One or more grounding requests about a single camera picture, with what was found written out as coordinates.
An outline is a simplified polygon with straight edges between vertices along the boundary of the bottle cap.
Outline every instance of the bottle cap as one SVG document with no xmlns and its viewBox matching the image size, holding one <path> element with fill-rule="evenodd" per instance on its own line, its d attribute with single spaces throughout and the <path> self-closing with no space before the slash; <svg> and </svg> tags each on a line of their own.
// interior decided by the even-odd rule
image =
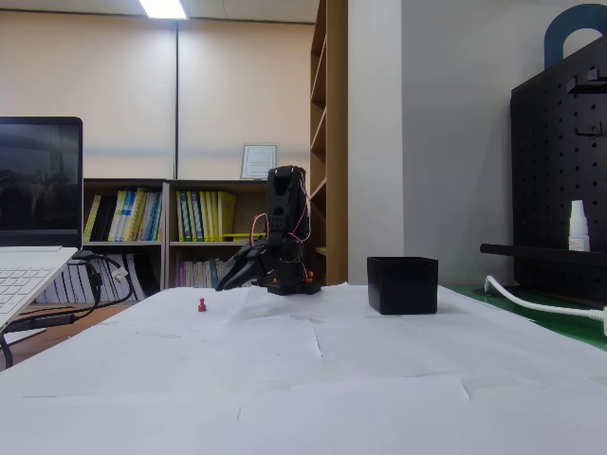
<svg viewBox="0 0 607 455">
<path fill-rule="evenodd" d="M 584 215 L 582 201 L 571 201 L 571 218 L 569 220 L 569 236 L 588 235 L 588 222 Z"/>
</svg>

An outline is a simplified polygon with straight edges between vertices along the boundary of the laptop screen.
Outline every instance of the laptop screen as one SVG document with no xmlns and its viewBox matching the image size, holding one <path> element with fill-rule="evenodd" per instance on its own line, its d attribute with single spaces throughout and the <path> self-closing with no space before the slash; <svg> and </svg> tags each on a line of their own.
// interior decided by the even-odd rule
<svg viewBox="0 0 607 455">
<path fill-rule="evenodd" d="M 78 118 L 0 118 L 0 246 L 82 246 Z"/>
</svg>

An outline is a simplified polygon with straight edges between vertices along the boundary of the fluorescent light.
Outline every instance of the fluorescent light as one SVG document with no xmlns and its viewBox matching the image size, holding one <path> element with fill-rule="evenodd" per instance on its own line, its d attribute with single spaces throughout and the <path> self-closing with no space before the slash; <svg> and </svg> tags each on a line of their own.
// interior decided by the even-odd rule
<svg viewBox="0 0 607 455">
<path fill-rule="evenodd" d="M 152 19 L 187 19 L 179 0 L 139 0 Z"/>
</svg>

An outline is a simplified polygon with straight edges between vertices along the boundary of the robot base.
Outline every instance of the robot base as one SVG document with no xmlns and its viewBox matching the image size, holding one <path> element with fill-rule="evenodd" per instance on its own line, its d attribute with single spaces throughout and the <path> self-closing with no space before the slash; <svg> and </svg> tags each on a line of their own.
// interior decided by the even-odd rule
<svg viewBox="0 0 607 455">
<path fill-rule="evenodd" d="M 321 284 L 319 282 L 301 282 L 294 286 L 279 286 L 273 283 L 267 286 L 267 292 L 277 296 L 292 296 L 293 294 L 313 296 L 321 292 Z"/>
</svg>

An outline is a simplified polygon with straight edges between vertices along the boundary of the black box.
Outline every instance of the black box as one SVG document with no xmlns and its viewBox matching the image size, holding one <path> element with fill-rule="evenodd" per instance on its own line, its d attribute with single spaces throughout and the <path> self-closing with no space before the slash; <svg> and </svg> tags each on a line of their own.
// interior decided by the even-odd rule
<svg viewBox="0 0 607 455">
<path fill-rule="evenodd" d="M 436 313 L 438 261 L 367 258 L 369 304 L 382 315 Z"/>
</svg>

